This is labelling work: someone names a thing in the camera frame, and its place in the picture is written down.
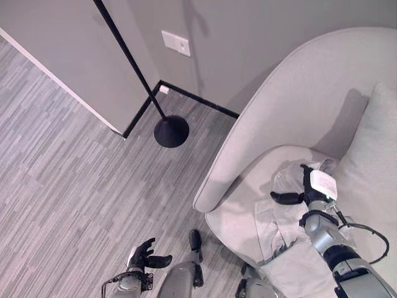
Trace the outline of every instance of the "white wall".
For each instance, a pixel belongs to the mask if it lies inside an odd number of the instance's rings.
[[[105,4],[153,88],[159,74],[127,0]],[[2,0],[0,27],[121,133],[148,97],[91,0]]]
[[[396,27],[396,0],[128,1],[161,79],[241,112],[294,48],[356,26]],[[192,58],[164,47],[161,30],[189,39]]]

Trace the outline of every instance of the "gray wood floor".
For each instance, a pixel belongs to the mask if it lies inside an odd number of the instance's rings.
[[[204,255],[194,297],[233,297],[242,262],[192,200],[234,119],[175,92],[158,99],[190,125],[178,148],[155,142],[153,105],[124,140],[0,38],[1,298],[100,297],[133,245],[156,237],[175,264],[191,228]]]

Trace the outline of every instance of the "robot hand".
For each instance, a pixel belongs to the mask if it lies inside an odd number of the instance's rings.
[[[132,268],[140,268],[144,272],[145,267],[148,268],[165,268],[171,264],[172,256],[151,256],[153,250],[148,250],[155,241],[151,238],[138,246],[128,262],[128,270]]]

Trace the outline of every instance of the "chair seat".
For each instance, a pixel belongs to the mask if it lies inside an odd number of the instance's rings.
[[[281,146],[254,160],[205,218],[212,232],[243,261],[258,268],[263,261],[255,224],[255,202],[270,198],[273,177],[291,163],[330,158],[308,148]]]

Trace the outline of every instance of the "lamp base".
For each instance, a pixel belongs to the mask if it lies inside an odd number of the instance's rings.
[[[161,119],[154,128],[154,138],[163,147],[174,148],[189,136],[189,125],[182,117],[171,115]]]

